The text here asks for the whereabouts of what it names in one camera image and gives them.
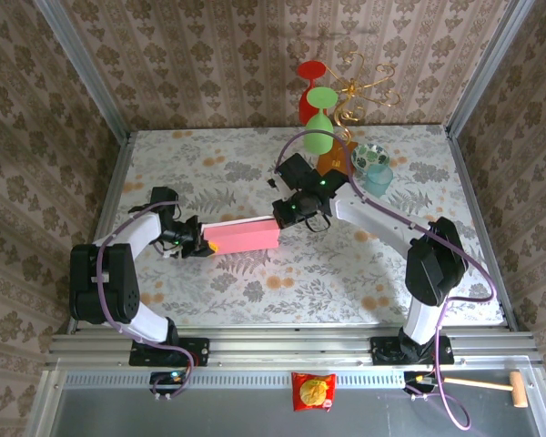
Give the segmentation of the pink paper box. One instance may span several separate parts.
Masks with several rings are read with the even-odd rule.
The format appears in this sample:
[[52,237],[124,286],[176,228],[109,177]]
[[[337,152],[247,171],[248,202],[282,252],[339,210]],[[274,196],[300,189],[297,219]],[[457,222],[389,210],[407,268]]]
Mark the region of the pink paper box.
[[204,225],[202,237],[216,255],[278,247],[280,229],[273,218]]

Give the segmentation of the brown wooden box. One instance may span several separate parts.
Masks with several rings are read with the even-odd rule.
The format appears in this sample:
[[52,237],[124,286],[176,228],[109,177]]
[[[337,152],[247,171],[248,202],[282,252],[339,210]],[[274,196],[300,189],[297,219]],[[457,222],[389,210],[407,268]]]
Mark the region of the brown wooden box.
[[333,140],[332,149],[323,155],[318,157],[317,171],[320,175],[324,176],[331,169],[336,169],[341,173],[347,175],[348,170],[354,172],[353,164],[351,162],[351,152],[358,145],[355,141],[350,141],[346,147],[347,152],[337,139]]

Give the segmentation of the right black connector box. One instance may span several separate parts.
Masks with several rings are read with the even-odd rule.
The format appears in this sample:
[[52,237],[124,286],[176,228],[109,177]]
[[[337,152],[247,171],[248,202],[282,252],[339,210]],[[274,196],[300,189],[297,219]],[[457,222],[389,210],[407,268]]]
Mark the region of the right black connector box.
[[403,390],[408,394],[422,396],[423,394],[433,393],[437,387],[437,380],[434,372],[404,372],[405,386]]

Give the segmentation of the teal translucent cup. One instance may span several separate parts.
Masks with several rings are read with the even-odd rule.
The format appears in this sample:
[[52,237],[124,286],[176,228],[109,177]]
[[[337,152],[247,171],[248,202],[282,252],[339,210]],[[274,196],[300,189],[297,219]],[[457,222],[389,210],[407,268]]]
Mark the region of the teal translucent cup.
[[372,164],[366,171],[364,189],[370,195],[380,198],[383,196],[393,179],[393,171],[388,165]]

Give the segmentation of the red wine glass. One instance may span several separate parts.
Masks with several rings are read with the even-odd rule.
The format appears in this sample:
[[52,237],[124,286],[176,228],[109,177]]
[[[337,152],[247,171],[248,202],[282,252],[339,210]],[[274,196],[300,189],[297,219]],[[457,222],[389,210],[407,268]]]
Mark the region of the red wine glass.
[[302,125],[306,125],[319,110],[312,106],[308,101],[308,93],[317,86],[316,81],[323,77],[327,72],[326,66],[319,61],[310,60],[302,63],[297,68],[298,76],[308,81],[306,90],[301,95],[298,103],[298,117]]

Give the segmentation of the grey metal tray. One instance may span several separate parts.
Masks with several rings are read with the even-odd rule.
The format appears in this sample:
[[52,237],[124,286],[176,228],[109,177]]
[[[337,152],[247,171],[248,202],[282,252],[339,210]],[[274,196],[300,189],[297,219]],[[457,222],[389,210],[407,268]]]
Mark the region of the grey metal tray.
[[521,371],[524,409],[505,391],[451,390],[466,432],[395,371],[341,372],[327,412],[295,412],[286,371],[199,370],[171,401],[154,397],[148,371],[47,371],[24,437],[546,437],[546,379]]

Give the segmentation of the wooden mallet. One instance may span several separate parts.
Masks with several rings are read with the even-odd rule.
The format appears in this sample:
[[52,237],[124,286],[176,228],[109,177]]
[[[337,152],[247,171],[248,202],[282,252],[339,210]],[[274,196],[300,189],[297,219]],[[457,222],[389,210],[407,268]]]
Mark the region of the wooden mallet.
[[514,407],[527,408],[529,405],[524,380],[519,371],[510,372],[508,384],[487,382],[487,381],[466,380],[466,379],[452,378],[452,377],[445,377],[443,379],[443,382],[453,384],[453,385],[465,386],[465,387],[474,387],[474,388],[489,389],[489,390],[495,390],[495,391],[508,391],[511,393],[512,403]]

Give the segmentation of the aluminium side rail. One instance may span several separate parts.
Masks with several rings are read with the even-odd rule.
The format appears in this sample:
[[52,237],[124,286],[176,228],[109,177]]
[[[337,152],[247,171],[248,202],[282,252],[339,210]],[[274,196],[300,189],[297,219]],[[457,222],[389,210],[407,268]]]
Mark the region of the aluminium side rail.
[[450,151],[454,158],[461,185],[463,187],[463,191],[468,206],[470,208],[470,214],[472,216],[474,227],[480,241],[481,251],[485,259],[488,272],[490,273],[490,277],[493,279],[496,286],[497,296],[500,303],[500,308],[502,310],[502,314],[509,329],[511,331],[519,331],[520,327],[518,325],[517,319],[513,311],[513,307],[511,305],[509,293],[505,288],[501,276],[501,271],[495,253],[493,251],[493,247],[490,243],[490,238],[483,220],[483,216],[480,211],[474,188],[470,181],[469,171],[466,167],[465,161],[460,151],[458,140],[450,133],[450,130],[447,127],[444,127],[443,131],[445,132],[450,144]]
[[[107,236],[114,228],[116,220],[116,212],[119,205],[119,200],[122,196],[123,186],[126,180],[126,174],[129,170],[132,162],[133,150],[137,141],[137,132],[129,133],[127,140],[120,147],[117,160],[109,180],[109,185],[106,190],[106,196],[100,210],[98,222],[95,227],[93,238],[87,242],[87,246],[90,246],[96,240]],[[66,327],[66,334],[73,335],[76,333],[78,320],[74,310],[72,309],[72,302],[76,297],[76,285],[81,284],[82,269],[76,271],[75,262],[71,259],[71,269],[69,272],[69,310],[70,319]]]

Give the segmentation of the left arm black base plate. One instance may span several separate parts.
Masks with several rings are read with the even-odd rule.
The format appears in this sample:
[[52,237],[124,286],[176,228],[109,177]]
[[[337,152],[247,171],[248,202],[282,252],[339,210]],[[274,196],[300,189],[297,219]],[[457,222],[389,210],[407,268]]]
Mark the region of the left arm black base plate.
[[[194,359],[196,367],[207,367],[209,357],[209,339],[181,338],[178,346]],[[132,367],[186,367],[187,356],[178,351],[161,350],[146,344],[132,342],[128,363]]]

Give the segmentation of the aluminium mounting rail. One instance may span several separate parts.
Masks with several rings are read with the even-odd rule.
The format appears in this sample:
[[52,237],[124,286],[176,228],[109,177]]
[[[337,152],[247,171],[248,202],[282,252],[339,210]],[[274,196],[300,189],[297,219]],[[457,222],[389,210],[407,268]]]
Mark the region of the aluminium mounting rail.
[[[356,370],[372,364],[370,341],[394,336],[389,325],[181,327],[181,337],[209,340],[211,370]],[[504,327],[448,328],[454,368],[494,368],[519,361],[542,363],[528,332]],[[46,356],[49,370],[123,370],[130,339],[116,331],[79,323],[67,335],[56,335]]]

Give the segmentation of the right aluminium side rail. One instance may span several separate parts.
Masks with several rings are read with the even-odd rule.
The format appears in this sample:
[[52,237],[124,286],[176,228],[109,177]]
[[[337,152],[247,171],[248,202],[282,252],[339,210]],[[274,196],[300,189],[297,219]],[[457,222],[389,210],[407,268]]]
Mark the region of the right aluminium side rail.
[[450,133],[450,130],[447,127],[444,127],[443,131],[445,132],[450,144],[450,151],[454,158],[461,185],[463,187],[463,191],[468,206],[470,208],[470,214],[472,216],[474,227],[480,241],[481,251],[485,259],[488,272],[490,273],[490,277],[493,279],[496,286],[497,296],[500,303],[500,308],[502,310],[502,314],[509,329],[511,331],[519,331],[520,327],[518,325],[517,319],[513,311],[513,307],[511,305],[509,293],[505,288],[501,276],[501,271],[495,253],[493,251],[493,247],[490,243],[490,238],[483,220],[483,216],[480,211],[474,188],[470,181],[469,171],[466,167],[465,161],[460,151],[458,140]]

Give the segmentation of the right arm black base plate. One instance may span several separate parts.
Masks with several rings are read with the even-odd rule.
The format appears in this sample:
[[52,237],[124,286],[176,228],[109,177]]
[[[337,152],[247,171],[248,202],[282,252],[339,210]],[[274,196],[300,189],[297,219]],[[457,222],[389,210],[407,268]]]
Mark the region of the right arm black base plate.
[[372,337],[370,355],[374,365],[434,364],[434,340],[423,346],[414,346],[411,341],[401,341],[396,336]]

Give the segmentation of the left aluminium frame post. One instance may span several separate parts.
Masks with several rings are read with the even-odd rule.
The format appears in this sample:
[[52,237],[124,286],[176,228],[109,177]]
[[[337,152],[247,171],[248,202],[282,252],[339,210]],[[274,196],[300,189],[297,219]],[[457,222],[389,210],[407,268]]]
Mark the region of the left aluminium frame post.
[[108,86],[98,73],[93,57],[89,54],[61,0],[35,0],[35,3],[84,83],[88,94],[94,100],[117,143],[120,147],[125,146],[131,129],[120,115]]

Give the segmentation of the aluminium frame post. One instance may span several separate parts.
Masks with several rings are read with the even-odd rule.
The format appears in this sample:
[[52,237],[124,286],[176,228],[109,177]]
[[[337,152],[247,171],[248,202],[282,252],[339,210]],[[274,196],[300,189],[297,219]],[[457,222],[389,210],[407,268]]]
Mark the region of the aluminium frame post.
[[456,138],[465,127],[534,3],[535,0],[509,1],[445,127],[449,138]]
[[120,115],[108,86],[98,73],[93,57],[89,54],[61,0],[35,0],[35,3],[84,83],[88,94],[94,100],[117,143],[120,147],[125,146],[131,129]]

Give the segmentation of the right aluminium frame post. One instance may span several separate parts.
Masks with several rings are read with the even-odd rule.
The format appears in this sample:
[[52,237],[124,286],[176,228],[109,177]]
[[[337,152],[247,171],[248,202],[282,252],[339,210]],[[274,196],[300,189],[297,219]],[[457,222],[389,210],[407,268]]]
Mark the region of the right aluminium frame post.
[[535,0],[509,1],[445,127],[449,138],[456,138],[465,127],[534,3]]

